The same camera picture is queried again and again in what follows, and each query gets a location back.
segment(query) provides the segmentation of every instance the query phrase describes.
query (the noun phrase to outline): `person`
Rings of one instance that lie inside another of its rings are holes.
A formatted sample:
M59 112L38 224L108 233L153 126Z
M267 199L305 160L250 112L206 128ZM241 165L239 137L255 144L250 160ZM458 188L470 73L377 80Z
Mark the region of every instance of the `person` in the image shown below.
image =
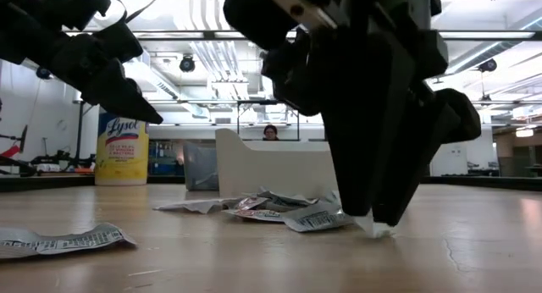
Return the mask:
M272 124L268 124L263 129L263 137L264 141L278 141L279 137L277 137L277 134L279 132L277 131L277 127L273 126Z

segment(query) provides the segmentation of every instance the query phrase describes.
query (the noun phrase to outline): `desk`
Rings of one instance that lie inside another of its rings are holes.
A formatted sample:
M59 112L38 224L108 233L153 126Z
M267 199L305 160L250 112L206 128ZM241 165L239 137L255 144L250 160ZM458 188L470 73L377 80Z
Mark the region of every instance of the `desk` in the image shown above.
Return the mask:
M397 236L383 240L355 228L304 235L222 213L151 210L184 197L182 185L0 194L1 226L61 235L107 221L139 242L0 263L2 293L542 290L540 194L422 185Z

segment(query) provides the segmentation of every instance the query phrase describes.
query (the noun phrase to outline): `wooden table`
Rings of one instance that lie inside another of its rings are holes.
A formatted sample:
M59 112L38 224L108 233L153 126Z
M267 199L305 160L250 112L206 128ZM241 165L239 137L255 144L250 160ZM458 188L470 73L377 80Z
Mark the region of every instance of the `wooden table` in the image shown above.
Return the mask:
M423 185L383 240L151 210L184 198L182 185L0 194L0 226L61 235L107 221L139 243L0 263L0 291L542 291L542 194Z

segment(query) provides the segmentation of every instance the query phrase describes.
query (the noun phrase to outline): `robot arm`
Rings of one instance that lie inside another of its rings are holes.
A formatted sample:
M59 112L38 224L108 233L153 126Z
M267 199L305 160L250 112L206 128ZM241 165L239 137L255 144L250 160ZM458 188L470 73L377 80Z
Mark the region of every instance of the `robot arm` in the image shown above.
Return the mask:
M448 66L430 29L440 11L440 0L225 0L230 25L268 50L275 97L322 114L351 216L397 225L440 145L481 133L465 95L424 83Z
M81 91L91 105L111 113L160 124L156 110L124 77L122 63L142 54L123 19L92 35L68 36L62 26L84 30L104 15L110 0L0 0L0 58L28 58Z

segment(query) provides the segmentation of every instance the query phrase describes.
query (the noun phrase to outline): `lysol wipes container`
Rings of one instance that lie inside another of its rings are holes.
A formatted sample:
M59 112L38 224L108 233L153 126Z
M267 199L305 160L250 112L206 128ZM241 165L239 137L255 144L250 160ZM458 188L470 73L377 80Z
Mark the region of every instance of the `lysol wipes container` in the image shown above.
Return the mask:
M122 118L100 108L94 169L96 185L146 184L148 151L147 123Z

